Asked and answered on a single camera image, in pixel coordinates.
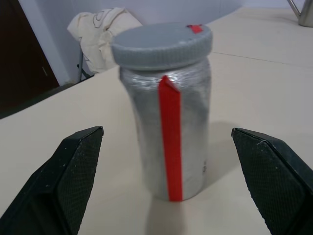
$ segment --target table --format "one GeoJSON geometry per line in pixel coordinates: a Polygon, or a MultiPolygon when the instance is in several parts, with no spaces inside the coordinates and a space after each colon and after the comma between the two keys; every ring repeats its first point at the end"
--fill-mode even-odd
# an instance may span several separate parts
{"type": "Polygon", "coordinates": [[[97,173],[79,234],[269,235],[231,129],[282,139],[313,167],[313,29],[298,26],[291,9],[242,8],[209,26],[213,90],[203,192],[169,203],[145,189],[131,104],[113,68],[0,120],[0,213],[63,138],[101,125],[97,173]]]}

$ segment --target jar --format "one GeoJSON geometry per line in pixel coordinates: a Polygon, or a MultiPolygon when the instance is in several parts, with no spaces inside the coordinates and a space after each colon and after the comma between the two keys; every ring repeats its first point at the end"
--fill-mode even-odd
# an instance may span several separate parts
{"type": "Polygon", "coordinates": [[[147,188],[170,201],[196,195],[206,176],[211,30],[141,26],[116,36],[111,47],[132,102],[147,188]]]}

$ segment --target jar lid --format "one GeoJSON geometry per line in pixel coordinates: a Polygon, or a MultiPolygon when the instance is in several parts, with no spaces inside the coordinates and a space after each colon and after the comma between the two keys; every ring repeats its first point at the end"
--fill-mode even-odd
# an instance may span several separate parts
{"type": "Polygon", "coordinates": [[[111,43],[118,65],[133,70],[166,70],[206,57],[212,31],[205,25],[159,23],[124,31],[111,43]]]}

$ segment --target white cloth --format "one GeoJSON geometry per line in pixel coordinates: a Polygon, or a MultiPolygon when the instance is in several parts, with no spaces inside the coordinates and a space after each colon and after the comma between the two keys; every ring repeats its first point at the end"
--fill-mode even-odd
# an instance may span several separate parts
{"type": "Polygon", "coordinates": [[[124,8],[108,8],[96,14],[82,12],[74,17],[67,30],[80,42],[86,63],[93,73],[116,66],[110,42],[117,34],[142,24],[124,8]]]}

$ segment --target door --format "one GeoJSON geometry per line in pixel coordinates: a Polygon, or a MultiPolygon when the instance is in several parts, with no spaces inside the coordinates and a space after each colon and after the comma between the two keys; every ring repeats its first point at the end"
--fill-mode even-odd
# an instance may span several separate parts
{"type": "Polygon", "coordinates": [[[18,0],[0,0],[0,112],[59,86],[18,0]]]}

